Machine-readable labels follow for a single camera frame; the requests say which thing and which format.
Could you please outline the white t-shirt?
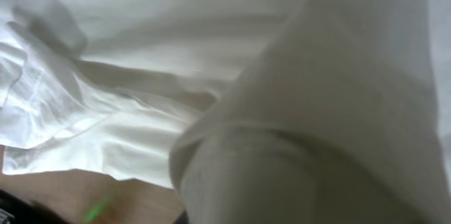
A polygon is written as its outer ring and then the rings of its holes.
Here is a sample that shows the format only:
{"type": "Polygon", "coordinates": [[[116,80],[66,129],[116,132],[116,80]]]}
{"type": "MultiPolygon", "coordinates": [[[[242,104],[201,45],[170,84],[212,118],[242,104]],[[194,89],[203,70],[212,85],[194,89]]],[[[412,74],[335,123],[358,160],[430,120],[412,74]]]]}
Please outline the white t-shirt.
{"type": "Polygon", "coordinates": [[[191,223],[449,223],[450,0],[1,0],[1,143],[191,223]]]}

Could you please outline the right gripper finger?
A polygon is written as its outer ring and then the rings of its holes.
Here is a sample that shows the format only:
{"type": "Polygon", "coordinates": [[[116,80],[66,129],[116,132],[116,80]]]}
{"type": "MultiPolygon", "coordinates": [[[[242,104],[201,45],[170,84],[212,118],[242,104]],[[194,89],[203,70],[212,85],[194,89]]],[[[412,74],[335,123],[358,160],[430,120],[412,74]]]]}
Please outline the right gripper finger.
{"type": "Polygon", "coordinates": [[[1,224],[68,224],[48,209],[1,190],[1,224]]]}

